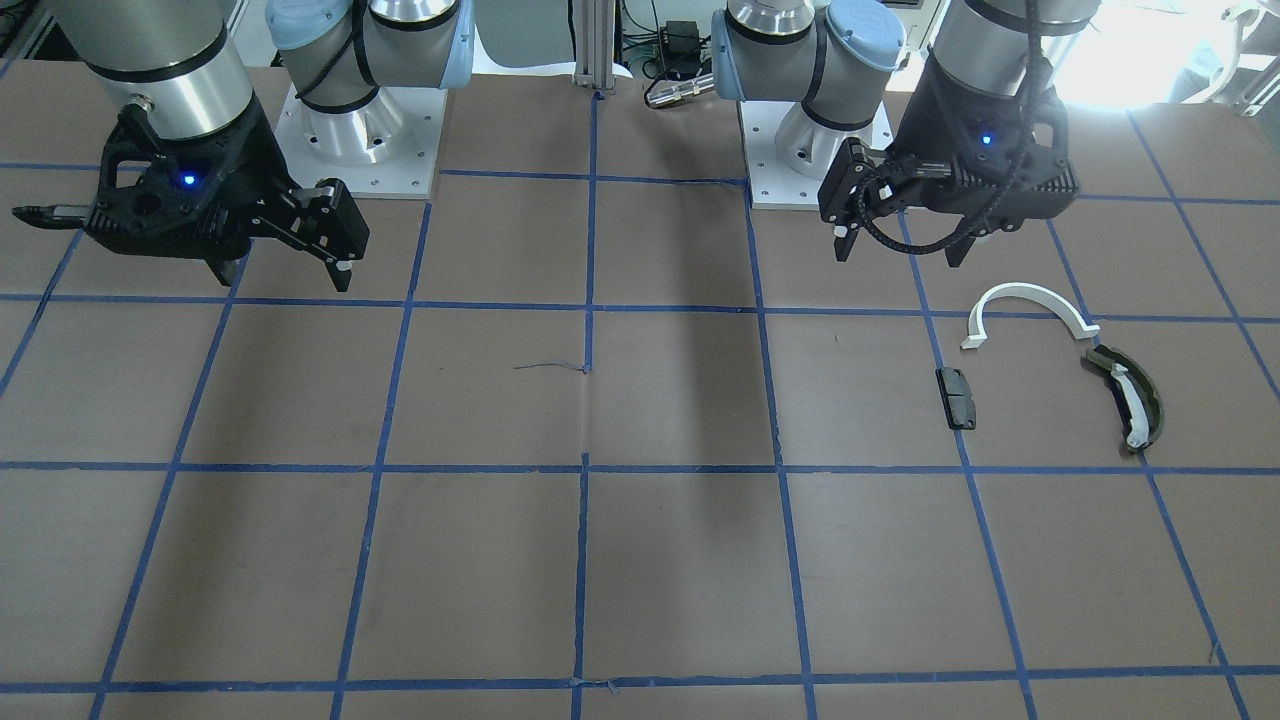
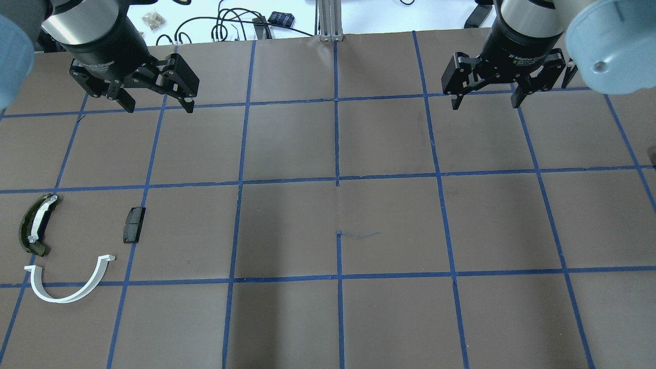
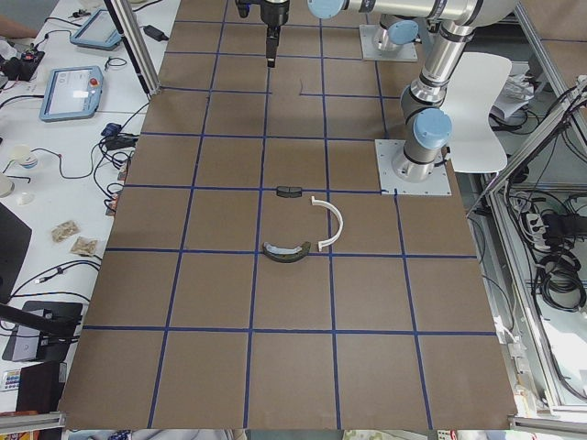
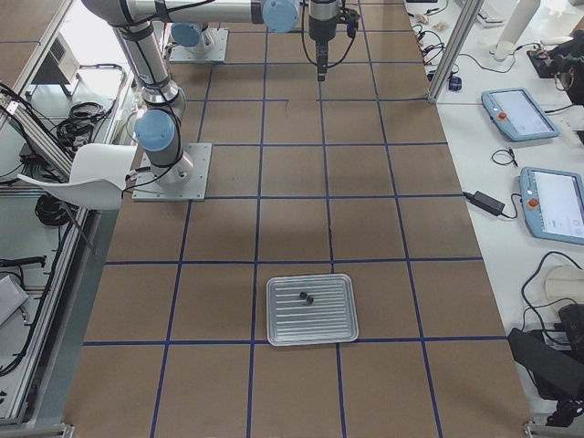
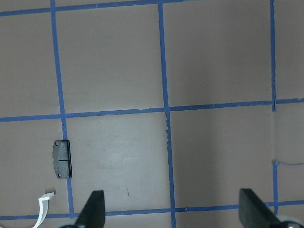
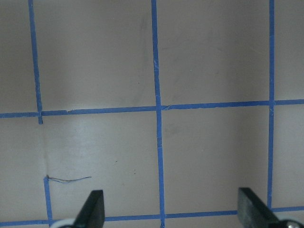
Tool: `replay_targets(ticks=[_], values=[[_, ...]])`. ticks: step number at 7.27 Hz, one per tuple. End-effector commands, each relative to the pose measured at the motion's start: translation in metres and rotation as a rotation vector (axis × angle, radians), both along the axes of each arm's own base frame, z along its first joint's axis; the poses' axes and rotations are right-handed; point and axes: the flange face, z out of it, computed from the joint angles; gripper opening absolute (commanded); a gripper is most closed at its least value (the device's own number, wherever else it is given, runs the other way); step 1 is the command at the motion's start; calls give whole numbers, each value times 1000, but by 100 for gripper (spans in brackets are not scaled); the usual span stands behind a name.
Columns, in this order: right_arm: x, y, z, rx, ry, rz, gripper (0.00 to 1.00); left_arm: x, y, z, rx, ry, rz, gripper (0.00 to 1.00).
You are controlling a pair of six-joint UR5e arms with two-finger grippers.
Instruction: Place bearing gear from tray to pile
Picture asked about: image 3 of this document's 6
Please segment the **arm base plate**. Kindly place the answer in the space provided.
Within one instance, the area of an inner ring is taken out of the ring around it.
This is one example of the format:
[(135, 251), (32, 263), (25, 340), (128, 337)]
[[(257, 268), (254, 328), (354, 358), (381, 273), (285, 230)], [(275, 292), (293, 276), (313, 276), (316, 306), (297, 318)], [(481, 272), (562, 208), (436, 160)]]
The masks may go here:
[(382, 194), (451, 196), (440, 151), (431, 163), (419, 165), (404, 157), (402, 139), (376, 139), (375, 150)]
[(401, 25), (384, 29), (380, 25), (360, 25), (362, 58), (366, 61), (416, 62), (416, 30)]

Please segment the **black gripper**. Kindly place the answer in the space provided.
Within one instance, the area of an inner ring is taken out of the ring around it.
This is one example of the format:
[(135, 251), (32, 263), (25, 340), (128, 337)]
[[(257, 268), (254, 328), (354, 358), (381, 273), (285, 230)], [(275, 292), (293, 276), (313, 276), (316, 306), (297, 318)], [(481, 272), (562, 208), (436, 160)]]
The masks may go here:
[[(266, 26), (283, 26), (289, 18), (289, 0), (261, 0), (260, 18)], [(267, 27), (266, 60), (269, 68), (275, 67), (280, 42), (280, 27)]]

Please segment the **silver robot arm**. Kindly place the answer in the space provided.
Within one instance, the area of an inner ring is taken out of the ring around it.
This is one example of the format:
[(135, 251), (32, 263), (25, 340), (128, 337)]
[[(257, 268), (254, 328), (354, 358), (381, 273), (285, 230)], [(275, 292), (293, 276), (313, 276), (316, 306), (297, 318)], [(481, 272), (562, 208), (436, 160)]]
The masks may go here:
[[(445, 13), (450, 4), (452, 12)], [(487, 116), (505, 84), (511, 62), (483, 53), (466, 53), (476, 28), (500, 21), (515, 1), (408, 1), (417, 17), (442, 18), (439, 36), (417, 79), (402, 96), (409, 127), (403, 149), (393, 158), (401, 179), (420, 183), (435, 169), (437, 154), (464, 144), (465, 136), (487, 125)]]
[[(266, 59), (275, 67), (281, 28), (289, 18), (290, 1), (236, 1), (238, 13), (247, 17), (251, 5), (260, 6), (260, 19), (267, 26)], [(350, 1), (307, 1), (310, 12), (319, 19), (330, 19), (347, 9)], [(413, 19), (381, 14), (377, 25), (360, 25), (362, 58), (368, 61), (415, 62), (415, 41), (419, 26)]]

